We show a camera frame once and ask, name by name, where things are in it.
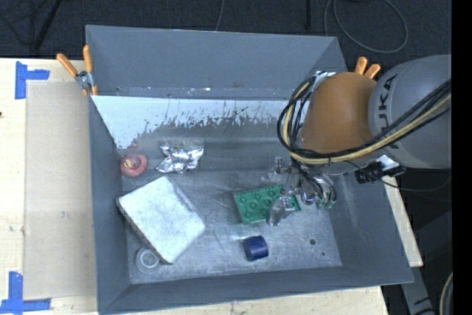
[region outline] aluminum foil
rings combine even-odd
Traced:
[[[193,170],[204,154],[203,145],[168,145],[160,146],[166,158],[156,167],[159,172],[169,173],[182,170]]]

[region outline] bin floor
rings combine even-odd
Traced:
[[[197,239],[173,265],[161,264],[152,273],[141,273],[135,265],[136,253],[145,246],[128,227],[128,264],[132,283],[152,283],[211,277],[340,266],[329,212],[300,203],[301,211],[290,214],[277,226],[265,221],[243,224],[233,193],[267,187],[264,170],[189,171],[167,174],[188,196],[206,224],[205,233]],[[147,171],[137,179],[125,180],[125,191],[160,177]],[[269,255],[248,261],[242,239],[262,235]]]

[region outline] white sponge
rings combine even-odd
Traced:
[[[117,198],[117,205],[164,263],[175,263],[205,231],[194,205],[166,176]]]

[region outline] green lego brick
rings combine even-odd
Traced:
[[[276,185],[234,193],[233,197],[243,223],[252,224],[265,220],[274,201],[282,195],[282,189],[283,185]],[[296,211],[301,210],[295,195],[290,195],[289,198],[290,205]]]

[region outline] black carpet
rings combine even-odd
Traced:
[[[0,56],[53,58],[58,52],[63,52],[71,59],[80,59],[85,43],[84,26],[87,24],[295,35],[327,33],[339,39],[349,70],[353,70],[358,56],[364,55],[369,61],[382,65],[379,76],[408,60],[451,54],[452,0],[337,0],[339,22],[359,44],[349,38],[336,22],[333,1],[326,10],[328,2],[63,0],[41,46],[36,49],[34,44],[55,0],[0,0]],[[396,52],[382,52],[396,49]],[[402,177],[402,185],[412,189],[431,189],[437,186],[437,174],[410,170]],[[441,179],[446,179],[450,173],[439,174]],[[405,191],[402,196],[416,231],[451,208],[451,183],[425,193]],[[430,270],[425,266],[423,275],[436,304],[443,283],[452,270],[452,249],[436,258],[434,264]],[[391,314],[407,314],[398,287],[384,288],[384,295]]]

